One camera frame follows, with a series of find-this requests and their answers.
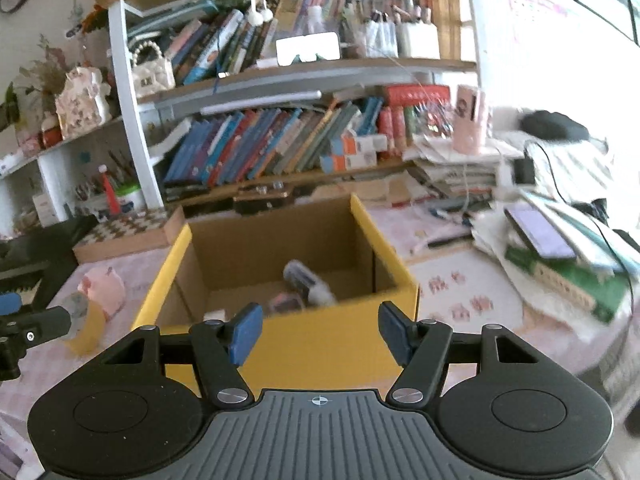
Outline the pink plush toy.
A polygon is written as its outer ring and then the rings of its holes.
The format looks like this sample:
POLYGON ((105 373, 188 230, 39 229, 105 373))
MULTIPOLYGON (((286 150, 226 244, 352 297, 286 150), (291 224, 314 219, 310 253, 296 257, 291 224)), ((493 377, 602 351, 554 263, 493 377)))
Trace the pink plush toy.
POLYGON ((126 301, 125 284, 112 266, 93 266, 77 289, 101 307, 107 321, 122 310, 126 301))

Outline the black Yamaha keyboard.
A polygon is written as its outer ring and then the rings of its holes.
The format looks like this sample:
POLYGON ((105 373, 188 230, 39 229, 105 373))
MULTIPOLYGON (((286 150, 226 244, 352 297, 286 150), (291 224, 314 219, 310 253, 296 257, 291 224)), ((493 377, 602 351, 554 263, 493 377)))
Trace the black Yamaha keyboard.
POLYGON ((74 247, 95 227, 73 218, 1 242, 1 292, 17 292, 30 310, 46 308, 78 267, 74 247))

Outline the pink checkered tablecloth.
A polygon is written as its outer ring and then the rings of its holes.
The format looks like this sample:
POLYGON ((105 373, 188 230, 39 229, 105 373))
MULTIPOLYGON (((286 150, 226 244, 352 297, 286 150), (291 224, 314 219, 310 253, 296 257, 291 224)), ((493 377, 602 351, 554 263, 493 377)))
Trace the pink checkered tablecloth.
POLYGON ((398 366, 378 336, 378 306, 462 333, 498 323, 579 372, 623 326, 602 324, 471 243, 415 255, 446 224, 414 207, 367 208, 343 196, 257 216, 180 224, 171 246, 78 266, 58 299, 86 292, 110 316, 105 348, 133 328, 177 333, 208 314, 230 318, 250 302, 265 310, 262 336, 243 366, 265 388, 386 390, 398 366))

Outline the yellow cardboard box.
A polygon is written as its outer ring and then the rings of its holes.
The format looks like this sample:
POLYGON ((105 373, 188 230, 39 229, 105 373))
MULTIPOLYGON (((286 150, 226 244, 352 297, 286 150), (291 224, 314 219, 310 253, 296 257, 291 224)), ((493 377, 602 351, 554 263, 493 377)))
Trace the yellow cardboard box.
POLYGON ((250 302, 264 325, 241 368, 254 393, 278 389, 386 391, 399 367, 378 333, 390 300, 416 316, 419 287, 356 196, 256 216, 203 217, 181 230, 134 326, 178 334, 207 315, 230 320, 250 302), (336 304, 314 307, 283 278, 299 260, 336 304))

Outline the wooden chess board box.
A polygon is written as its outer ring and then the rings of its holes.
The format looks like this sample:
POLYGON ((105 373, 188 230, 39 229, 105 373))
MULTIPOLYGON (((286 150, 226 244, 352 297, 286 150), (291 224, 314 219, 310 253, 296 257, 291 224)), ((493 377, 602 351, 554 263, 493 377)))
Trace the wooden chess board box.
POLYGON ((73 248, 79 263, 170 247, 186 223, 181 207, 154 209, 99 223, 73 248))

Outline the red glue bottle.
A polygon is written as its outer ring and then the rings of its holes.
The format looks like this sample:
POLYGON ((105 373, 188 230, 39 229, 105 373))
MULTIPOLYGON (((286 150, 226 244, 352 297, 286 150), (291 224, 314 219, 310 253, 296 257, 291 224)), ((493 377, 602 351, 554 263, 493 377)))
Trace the red glue bottle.
POLYGON ((100 165, 99 173, 102 178, 104 193, 107 199, 110 216, 113 218, 118 217, 122 213, 122 210, 120 209, 120 203, 115 193, 114 186, 112 185, 112 180, 110 178, 110 173, 108 172, 107 166, 100 165))

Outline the smartphone on books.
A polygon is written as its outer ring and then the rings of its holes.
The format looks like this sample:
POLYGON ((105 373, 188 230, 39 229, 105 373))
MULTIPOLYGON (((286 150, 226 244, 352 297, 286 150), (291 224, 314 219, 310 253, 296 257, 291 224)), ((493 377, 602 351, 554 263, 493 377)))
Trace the smartphone on books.
POLYGON ((577 258, 574 249, 537 208, 510 205, 506 206, 504 213, 526 247, 542 260, 570 261, 577 258))

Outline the green thick book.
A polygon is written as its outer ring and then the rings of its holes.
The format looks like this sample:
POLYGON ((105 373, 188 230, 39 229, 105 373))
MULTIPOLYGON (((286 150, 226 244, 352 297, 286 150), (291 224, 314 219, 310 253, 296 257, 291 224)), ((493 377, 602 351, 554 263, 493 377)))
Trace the green thick book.
POLYGON ((599 275, 571 261, 542 261, 530 250, 519 247, 508 246, 504 255, 536 281, 604 324, 610 324, 632 306, 632 289, 623 274, 599 275))

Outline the floral house ornament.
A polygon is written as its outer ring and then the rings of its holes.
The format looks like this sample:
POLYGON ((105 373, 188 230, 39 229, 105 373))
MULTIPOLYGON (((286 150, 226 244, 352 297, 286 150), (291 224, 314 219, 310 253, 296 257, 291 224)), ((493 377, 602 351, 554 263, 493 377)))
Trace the floral house ornament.
POLYGON ((109 122, 112 113, 106 98, 110 93, 97 68, 78 66, 67 73, 63 90, 55 98, 62 138, 82 136, 109 122))

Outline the black mouse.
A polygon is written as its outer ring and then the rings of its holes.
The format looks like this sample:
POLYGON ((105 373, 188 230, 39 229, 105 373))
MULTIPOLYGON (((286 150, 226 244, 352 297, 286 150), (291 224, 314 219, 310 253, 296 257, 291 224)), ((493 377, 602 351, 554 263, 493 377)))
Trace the black mouse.
POLYGON ((536 110, 520 119, 522 131, 544 141, 588 141, 588 129, 566 115, 548 110, 536 110))

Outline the white bookshelf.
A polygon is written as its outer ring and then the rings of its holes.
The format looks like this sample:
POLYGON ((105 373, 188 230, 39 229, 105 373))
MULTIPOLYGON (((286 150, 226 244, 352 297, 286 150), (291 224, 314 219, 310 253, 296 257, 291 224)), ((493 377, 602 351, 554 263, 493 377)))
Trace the white bookshelf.
POLYGON ((75 8, 66 37, 85 47, 97 36, 103 63, 42 40, 43 59, 20 71, 6 97, 21 116, 21 158, 38 165, 39 220, 105 216, 100 165, 149 209, 201 205, 245 182, 316 180, 326 139, 313 131, 273 154, 254 110, 328 118, 337 101, 355 101, 357 88, 474 73, 461 55, 462 1, 98 0, 90 11, 75 8), (138 99, 132 54, 146 40, 171 62, 176 86, 138 99), (64 140, 55 98, 78 66, 97 68, 110 85, 112 119, 64 140))

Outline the white pearl handbag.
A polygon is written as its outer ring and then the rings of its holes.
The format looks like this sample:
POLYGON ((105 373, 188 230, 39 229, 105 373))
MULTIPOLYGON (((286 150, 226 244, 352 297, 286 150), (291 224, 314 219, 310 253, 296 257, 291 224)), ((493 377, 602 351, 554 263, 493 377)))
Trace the white pearl handbag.
POLYGON ((138 99, 152 96, 175 88, 174 70, 168 58, 163 56, 160 47, 151 40, 146 40, 137 46, 132 54, 132 78, 134 78, 134 93, 138 99), (139 63, 140 54, 150 50, 155 58, 139 63))

